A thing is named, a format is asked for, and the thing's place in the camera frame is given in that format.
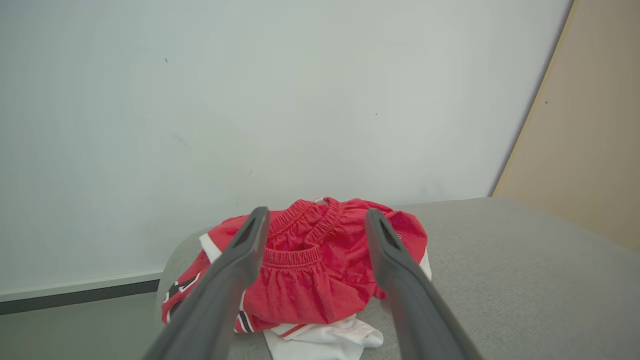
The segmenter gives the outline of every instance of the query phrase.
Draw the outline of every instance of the red fabric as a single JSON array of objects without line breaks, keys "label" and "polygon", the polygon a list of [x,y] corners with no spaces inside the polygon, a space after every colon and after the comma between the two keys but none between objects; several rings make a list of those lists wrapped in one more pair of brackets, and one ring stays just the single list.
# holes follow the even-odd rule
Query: red fabric
[{"label": "red fabric", "polygon": [[[328,204],[298,200],[284,211],[271,212],[262,268],[241,307],[249,324],[243,323],[241,312],[237,332],[262,331],[281,323],[332,323],[364,309],[372,295],[384,297],[369,258],[364,227],[369,208],[382,211],[412,258],[422,259],[427,234],[415,216],[360,199],[325,201]],[[209,237],[224,250],[246,218],[224,221],[209,231]],[[172,287],[173,294],[167,294],[163,321],[193,289],[190,282],[208,267],[203,251],[174,284],[177,290]]]}]

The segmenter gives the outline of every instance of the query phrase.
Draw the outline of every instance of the gray cushion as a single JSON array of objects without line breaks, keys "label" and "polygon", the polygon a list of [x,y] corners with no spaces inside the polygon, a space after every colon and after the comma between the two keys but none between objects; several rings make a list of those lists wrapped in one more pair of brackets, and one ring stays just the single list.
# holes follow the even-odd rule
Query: gray cushion
[{"label": "gray cushion", "polygon": [[[486,359],[640,358],[638,254],[509,199],[395,208],[422,222],[433,284]],[[170,258],[158,304],[198,254],[204,232]],[[385,336],[362,359],[399,359],[393,320],[380,301],[358,317]],[[235,337],[229,359],[271,358],[261,334]]]}]

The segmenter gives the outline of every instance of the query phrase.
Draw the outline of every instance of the white trim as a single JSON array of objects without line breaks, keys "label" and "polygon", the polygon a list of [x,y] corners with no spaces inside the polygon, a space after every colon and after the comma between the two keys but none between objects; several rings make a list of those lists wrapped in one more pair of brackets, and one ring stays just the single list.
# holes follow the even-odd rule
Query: white trim
[{"label": "white trim", "polygon": [[211,241],[209,233],[204,233],[204,235],[200,237],[200,245],[202,246],[202,250],[207,254],[210,263],[213,263],[222,255],[222,251]]},{"label": "white trim", "polygon": [[242,296],[240,297],[240,311],[244,311],[244,293],[246,293],[246,290],[242,292]]},{"label": "white trim", "polygon": [[57,284],[33,286],[30,288],[2,290],[0,291],[0,302],[30,299],[33,297],[43,297],[64,293],[75,293],[77,291],[109,288],[111,286],[158,280],[160,279],[162,272],[163,269],[160,269],[145,272],[136,272],[132,274],[97,277],[79,281],[59,282]]},{"label": "white trim", "polygon": [[242,318],[240,318],[240,313],[238,313],[238,315],[236,316],[236,321],[238,323],[240,323],[240,329],[242,329],[244,331],[244,333],[248,333],[248,331],[244,328],[244,324],[242,323]]},{"label": "white trim", "polygon": [[427,249],[424,249],[424,256],[422,257],[419,265],[425,275],[427,275],[427,279],[431,281],[431,265],[429,265],[429,254],[427,253]]}]

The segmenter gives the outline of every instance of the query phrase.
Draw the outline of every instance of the white wall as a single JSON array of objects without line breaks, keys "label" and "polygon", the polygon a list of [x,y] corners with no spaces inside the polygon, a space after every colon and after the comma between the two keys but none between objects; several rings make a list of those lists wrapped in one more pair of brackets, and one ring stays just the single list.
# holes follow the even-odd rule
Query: white wall
[{"label": "white wall", "polygon": [[487,196],[567,4],[3,1],[0,290],[259,205]]}]

